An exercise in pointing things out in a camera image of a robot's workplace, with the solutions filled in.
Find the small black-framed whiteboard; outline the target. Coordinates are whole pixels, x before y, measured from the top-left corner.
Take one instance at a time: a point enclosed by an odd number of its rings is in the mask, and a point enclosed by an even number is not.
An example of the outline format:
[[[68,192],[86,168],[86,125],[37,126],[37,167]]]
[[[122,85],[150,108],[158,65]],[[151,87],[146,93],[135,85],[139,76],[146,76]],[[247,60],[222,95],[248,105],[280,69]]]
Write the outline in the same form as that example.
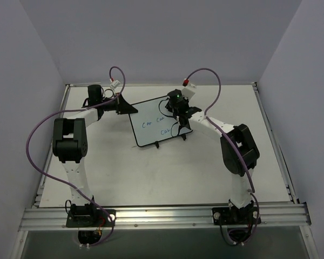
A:
[[[132,106],[138,111],[129,115],[134,138],[138,147],[157,145],[175,137],[185,136],[192,131],[187,128],[179,129],[165,105],[167,97],[162,96],[141,101]]]

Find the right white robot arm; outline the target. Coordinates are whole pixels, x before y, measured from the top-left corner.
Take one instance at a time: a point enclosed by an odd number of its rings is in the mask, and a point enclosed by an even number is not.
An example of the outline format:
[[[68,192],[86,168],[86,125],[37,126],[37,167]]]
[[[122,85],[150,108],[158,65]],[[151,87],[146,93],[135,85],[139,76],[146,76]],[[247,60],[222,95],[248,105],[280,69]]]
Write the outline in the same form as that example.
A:
[[[234,222],[242,222],[248,217],[248,208],[253,205],[252,173],[260,158],[248,126],[235,126],[207,116],[200,108],[191,107],[189,99],[177,89],[167,94],[165,108],[172,113],[180,129],[200,132],[220,143],[223,163],[232,174],[229,216]]]

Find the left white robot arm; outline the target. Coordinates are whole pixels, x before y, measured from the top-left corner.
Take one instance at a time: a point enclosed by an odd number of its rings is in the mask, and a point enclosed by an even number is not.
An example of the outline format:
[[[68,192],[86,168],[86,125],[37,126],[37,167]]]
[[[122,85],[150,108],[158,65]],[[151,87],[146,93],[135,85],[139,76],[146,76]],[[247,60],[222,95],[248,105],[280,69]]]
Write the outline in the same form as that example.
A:
[[[100,85],[87,87],[88,97],[84,109],[68,118],[54,120],[52,151],[62,163],[68,183],[71,184],[71,216],[78,216],[85,226],[92,226],[98,220],[98,209],[87,182],[85,156],[88,151],[86,128],[99,121],[103,114],[115,111],[119,115],[135,114],[138,110],[116,92],[119,81],[115,80],[108,89],[112,96],[106,97]]]

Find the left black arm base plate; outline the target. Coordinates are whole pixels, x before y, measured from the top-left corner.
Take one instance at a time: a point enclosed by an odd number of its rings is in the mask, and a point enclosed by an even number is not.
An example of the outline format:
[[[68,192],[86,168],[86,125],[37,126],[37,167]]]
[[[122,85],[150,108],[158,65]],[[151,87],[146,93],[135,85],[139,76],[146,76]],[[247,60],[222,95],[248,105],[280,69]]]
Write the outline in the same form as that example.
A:
[[[67,228],[112,227],[115,219],[110,220],[103,210],[76,206],[68,211],[65,225]]]

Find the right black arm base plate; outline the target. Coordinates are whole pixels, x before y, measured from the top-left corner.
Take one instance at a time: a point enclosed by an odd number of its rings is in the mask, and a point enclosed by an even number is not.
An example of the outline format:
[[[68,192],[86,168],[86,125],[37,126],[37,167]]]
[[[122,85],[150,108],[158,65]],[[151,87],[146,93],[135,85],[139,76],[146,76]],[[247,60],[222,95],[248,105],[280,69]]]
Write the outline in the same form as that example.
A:
[[[247,224],[245,213],[236,207],[214,207],[212,208],[214,225],[240,225]]]

